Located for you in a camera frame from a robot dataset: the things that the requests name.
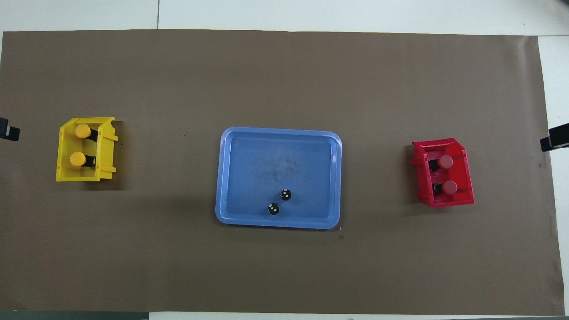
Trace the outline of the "blue plastic tray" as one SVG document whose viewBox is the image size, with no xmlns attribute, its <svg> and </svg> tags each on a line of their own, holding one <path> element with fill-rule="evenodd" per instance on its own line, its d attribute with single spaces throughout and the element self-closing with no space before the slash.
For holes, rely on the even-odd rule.
<svg viewBox="0 0 569 320">
<path fill-rule="evenodd" d="M 340 220 L 343 142 L 328 131 L 233 126 L 220 140 L 216 217 L 225 224 L 329 230 Z M 280 191 L 289 189 L 288 201 Z M 268 205 L 278 203 L 277 215 Z"/>
</svg>

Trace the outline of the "brown paper table mat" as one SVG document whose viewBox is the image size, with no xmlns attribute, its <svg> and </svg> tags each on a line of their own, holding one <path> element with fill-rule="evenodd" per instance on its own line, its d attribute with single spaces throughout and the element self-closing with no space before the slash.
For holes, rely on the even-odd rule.
<svg viewBox="0 0 569 320">
<path fill-rule="evenodd" d="M 0 308 L 560 315 L 534 36 L 9 32 Z M 114 117 L 111 180 L 57 182 L 59 130 Z M 215 216 L 230 126 L 343 142 L 331 231 Z M 475 203 L 417 196 L 415 141 L 456 139 Z"/>
</svg>

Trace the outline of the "red push button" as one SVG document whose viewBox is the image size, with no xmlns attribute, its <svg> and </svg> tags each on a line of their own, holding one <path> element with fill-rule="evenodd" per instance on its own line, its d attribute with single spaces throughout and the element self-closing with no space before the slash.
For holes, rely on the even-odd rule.
<svg viewBox="0 0 569 320">
<path fill-rule="evenodd" d="M 447 155 L 447 154 L 443 154 L 442 156 L 439 156 L 439 158 L 437 159 L 432 159 L 428 161 L 429 163 L 429 170 L 431 172 L 436 172 L 437 170 L 441 170 L 441 169 L 450 169 L 453 164 L 454 164 L 454 159 Z"/>
<path fill-rule="evenodd" d="M 434 195 L 445 194 L 454 195 L 458 191 L 458 185 L 453 180 L 445 182 L 437 182 L 432 184 L 432 191 Z"/>
</svg>

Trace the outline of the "yellow push button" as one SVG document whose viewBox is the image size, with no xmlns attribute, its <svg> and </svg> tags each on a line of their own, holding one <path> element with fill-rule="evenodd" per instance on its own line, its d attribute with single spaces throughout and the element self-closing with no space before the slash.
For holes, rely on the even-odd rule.
<svg viewBox="0 0 569 320">
<path fill-rule="evenodd" d="M 98 142 L 98 131 L 92 129 L 88 124 L 77 125 L 74 134 L 79 139 L 91 140 L 95 143 Z"/>
<path fill-rule="evenodd" d="M 95 156 L 89 156 L 83 152 L 74 152 L 69 156 L 69 162 L 75 167 L 95 168 L 97 159 Z"/>
</svg>

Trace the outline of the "yellow plastic bin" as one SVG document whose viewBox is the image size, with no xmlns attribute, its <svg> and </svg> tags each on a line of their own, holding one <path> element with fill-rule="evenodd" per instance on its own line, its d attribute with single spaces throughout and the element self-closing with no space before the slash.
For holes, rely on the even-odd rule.
<svg viewBox="0 0 569 320">
<path fill-rule="evenodd" d="M 56 166 L 57 182 L 99 182 L 111 180 L 116 168 L 113 164 L 114 144 L 118 141 L 114 117 L 77 117 L 61 126 L 59 130 L 58 156 Z M 77 125 L 88 124 L 98 131 L 98 142 L 79 139 L 74 131 Z M 74 152 L 95 156 L 95 168 L 75 167 L 69 162 Z"/>
</svg>

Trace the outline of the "red plastic bin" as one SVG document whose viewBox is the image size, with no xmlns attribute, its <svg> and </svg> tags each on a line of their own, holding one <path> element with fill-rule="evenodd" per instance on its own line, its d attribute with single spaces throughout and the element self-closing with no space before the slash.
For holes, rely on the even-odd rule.
<svg viewBox="0 0 569 320">
<path fill-rule="evenodd" d="M 412 165 L 415 167 L 418 178 L 417 196 L 422 203 L 431 208 L 475 203 L 467 150 L 456 139 L 415 141 L 412 145 L 414 146 Z M 428 161 L 437 159 L 443 154 L 454 159 L 453 166 L 447 170 L 441 169 L 431 172 Z M 457 193 L 454 195 L 434 195 L 432 184 L 447 180 L 453 180 L 457 183 Z"/>
</svg>

